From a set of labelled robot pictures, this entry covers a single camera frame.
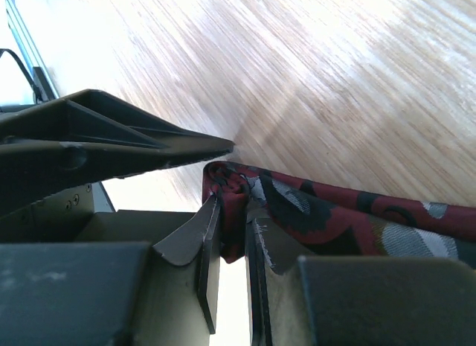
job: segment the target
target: red and black paisley fabric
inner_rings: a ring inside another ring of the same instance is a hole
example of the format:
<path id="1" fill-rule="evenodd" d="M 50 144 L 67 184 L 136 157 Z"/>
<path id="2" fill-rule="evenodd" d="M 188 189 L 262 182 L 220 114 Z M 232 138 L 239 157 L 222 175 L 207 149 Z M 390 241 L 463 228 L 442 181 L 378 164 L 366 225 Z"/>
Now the red and black paisley fabric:
<path id="1" fill-rule="evenodd" d="M 233 162 L 205 167 L 203 200 L 223 207 L 222 256 L 244 255 L 246 206 L 258 201 L 289 235 L 322 255 L 450 257 L 476 268 L 476 208 L 350 190 Z"/>

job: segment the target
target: silver pattern on fabric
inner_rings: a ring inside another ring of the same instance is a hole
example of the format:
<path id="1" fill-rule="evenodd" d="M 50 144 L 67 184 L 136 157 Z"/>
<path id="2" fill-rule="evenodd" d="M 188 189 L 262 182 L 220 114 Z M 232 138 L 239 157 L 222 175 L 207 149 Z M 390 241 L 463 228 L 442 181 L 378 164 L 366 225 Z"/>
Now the silver pattern on fabric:
<path id="1" fill-rule="evenodd" d="M 453 238 L 398 223 L 384 227 L 382 243 L 393 257 L 458 257 Z"/>
<path id="2" fill-rule="evenodd" d="M 295 193 L 292 188 L 290 188 L 288 185 L 283 184 L 282 182 L 279 182 L 277 180 L 272 180 L 273 181 L 273 186 L 276 189 L 276 191 L 283 195 L 288 201 L 290 201 L 294 206 L 299 208 L 299 210 L 304 213 L 304 214 L 310 214 L 311 213 L 311 207 L 309 206 L 309 202 L 307 202 L 305 199 L 303 199 L 301 196 L 299 196 L 297 193 Z"/>
<path id="3" fill-rule="evenodd" d="M 428 214 L 437 220 L 445 216 L 446 209 L 448 208 L 447 204 L 438 202 L 422 202 L 422 205 Z"/>
<path id="4" fill-rule="evenodd" d="M 247 177 L 242 175 L 242 177 L 247 181 L 251 189 L 251 196 L 259 201 L 261 204 L 266 202 L 265 191 L 261 185 L 261 180 L 259 177 Z"/>

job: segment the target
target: wooden floor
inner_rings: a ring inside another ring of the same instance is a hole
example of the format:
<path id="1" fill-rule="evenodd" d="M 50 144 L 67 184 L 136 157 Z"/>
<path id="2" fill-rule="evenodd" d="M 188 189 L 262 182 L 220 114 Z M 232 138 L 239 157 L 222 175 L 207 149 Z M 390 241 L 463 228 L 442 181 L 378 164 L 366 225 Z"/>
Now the wooden floor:
<path id="1" fill-rule="evenodd" d="M 476 205 L 476 0 L 17 5 L 61 94 L 104 89 L 246 164 Z M 192 211 L 202 166 L 106 186 L 119 208 Z"/>

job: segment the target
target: black cable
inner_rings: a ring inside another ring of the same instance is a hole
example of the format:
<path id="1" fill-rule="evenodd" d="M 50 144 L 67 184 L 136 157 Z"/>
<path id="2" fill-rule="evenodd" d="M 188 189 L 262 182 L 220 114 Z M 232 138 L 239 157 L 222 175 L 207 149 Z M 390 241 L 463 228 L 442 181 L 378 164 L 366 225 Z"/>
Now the black cable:
<path id="1" fill-rule="evenodd" d="M 33 90 L 33 94 L 34 94 L 34 98 L 35 98 L 35 103 L 41 103 L 43 101 L 42 99 L 42 91 L 39 89 L 39 87 L 35 84 L 35 82 L 33 81 L 33 78 L 31 77 L 31 75 L 28 73 L 28 70 L 26 69 L 25 65 L 23 64 L 23 62 L 20 60 L 20 58 L 18 57 L 18 55 L 10 50 L 9 48 L 0 48 L 0 58 L 1 56 L 3 55 L 4 52 L 7 52 L 8 54 L 11 55 L 11 57 L 13 57 L 13 59 L 15 60 L 16 64 L 18 65 L 18 67 L 20 67 L 20 69 L 22 70 L 22 73 L 23 75 L 25 76 L 26 80 L 28 81 L 28 84 L 30 85 L 31 89 Z"/>

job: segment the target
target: red patterned fabric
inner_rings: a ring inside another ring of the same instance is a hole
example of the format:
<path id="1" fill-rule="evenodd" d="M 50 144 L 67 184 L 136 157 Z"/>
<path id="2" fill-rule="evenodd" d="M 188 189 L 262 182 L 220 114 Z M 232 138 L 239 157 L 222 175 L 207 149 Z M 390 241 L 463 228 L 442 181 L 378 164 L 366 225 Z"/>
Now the red patterned fabric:
<path id="1" fill-rule="evenodd" d="M 476 208 L 418 202 L 311 182 L 232 162 L 205 167 L 203 200 L 222 203 L 222 256 L 244 254 L 246 206 L 317 254 L 435 256 L 476 267 Z"/>

